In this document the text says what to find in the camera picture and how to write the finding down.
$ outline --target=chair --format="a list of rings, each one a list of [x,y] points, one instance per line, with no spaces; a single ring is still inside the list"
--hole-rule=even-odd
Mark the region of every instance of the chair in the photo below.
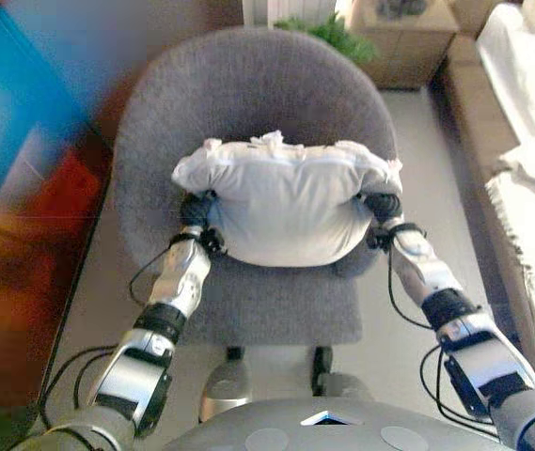
[[[151,63],[121,120],[113,170],[120,226],[134,261],[147,263],[181,228],[183,193],[170,180],[181,157],[208,137],[248,140],[274,130],[291,144],[350,139],[396,158],[390,116],[373,83],[312,37],[231,28],[187,41]],[[370,260],[365,243],[316,268],[262,268],[216,257],[183,341],[230,347],[355,342],[361,321],[349,275]]]

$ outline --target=robot forearm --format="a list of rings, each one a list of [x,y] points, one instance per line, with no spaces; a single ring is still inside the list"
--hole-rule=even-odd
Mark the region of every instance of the robot forearm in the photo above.
[[[464,295],[421,231],[404,222],[401,206],[378,194],[366,203],[381,224],[372,244],[392,266],[448,356],[445,368],[466,410],[491,416],[502,442],[535,449],[535,373],[492,319]]]
[[[202,233],[188,226],[171,241],[146,308],[95,381],[87,407],[16,449],[130,449],[134,436],[153,430],[171,382],[175,345],[211,268]]]

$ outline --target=tiled floor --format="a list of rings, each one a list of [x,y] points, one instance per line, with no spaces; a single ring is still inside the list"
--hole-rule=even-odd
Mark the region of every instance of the tiled floor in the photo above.
[[[467,294],[485,302],[479,267],[467,229],[464,209],[451,167],[447,144],[426,90],[386,92],[404,163],[405,214],[429,232],[437,254],[453,269]],[[135,268],[123,252],[117,216],[107,200],[71,312],[59,344],[55,368],[76,351],[115,343],[133,324],[139,307],[128,301],[126,284]],[[361,342],[335,347],[335,370],[354,374],[378,400],[437,417],[434,405],[420,388],[417,369],[424,352],[434,344],[433,334],[400,319],[386,291],[386,261],[381,259],[357,280],[364,337]],[[402,293],[395,278],[398,303],[408,315],[420,315]],[[310,396],[308,377],[311,351],[305,347],[256,347],[246,353],[256,399]],[[168,406],[155,432],[137,449],[161,449],[164,443],[192,428],[204,381],[223,360],[223,350],[212,346],[181,347],[171,374],[174,382]],[[84,392],[100,365],[84,380]],[[76,370],[69,371],[48,404],[53,419],[71,409]],[[428,368],[433,381],[433,368]],[[443,397],[452,406],[459,401],[445,381]]]

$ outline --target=white cushion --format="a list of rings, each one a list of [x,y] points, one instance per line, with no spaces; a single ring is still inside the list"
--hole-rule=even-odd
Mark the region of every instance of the white cushion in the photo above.
[[[279,131],[251,143],[208,139],[181,159],[172,178],[185,190],[213,190],[211,226],[230,256],[261,266],[332,263],[363,239],[370,211],[358,194],[401,192],[401,163],[338,141],[305,148]]]

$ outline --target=nightstand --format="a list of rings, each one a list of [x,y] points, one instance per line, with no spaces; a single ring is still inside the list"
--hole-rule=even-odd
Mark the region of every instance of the nightstand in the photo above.
[[[354,0],[349,14],[350,30],[370,39],[380,54],[362,69],[378,87],[428,84],[459,32],[447,1],[429,0],[423,14],[396,20],[379,16],[377,5],[378,0]]]

